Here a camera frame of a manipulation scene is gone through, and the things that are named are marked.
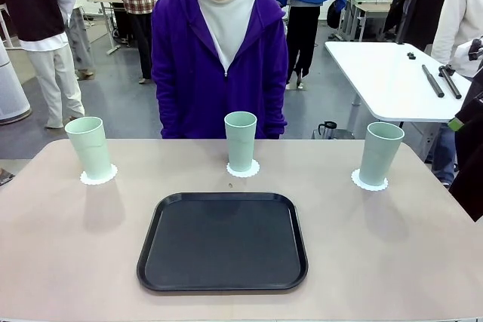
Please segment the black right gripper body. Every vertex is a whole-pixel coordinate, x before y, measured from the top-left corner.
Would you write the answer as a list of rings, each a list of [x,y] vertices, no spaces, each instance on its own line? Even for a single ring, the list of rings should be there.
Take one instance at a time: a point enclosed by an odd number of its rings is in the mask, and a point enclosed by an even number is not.
[[[456,132],[455,142],[459,172],[449,192],[477,222],[482,218],[482,114]]]

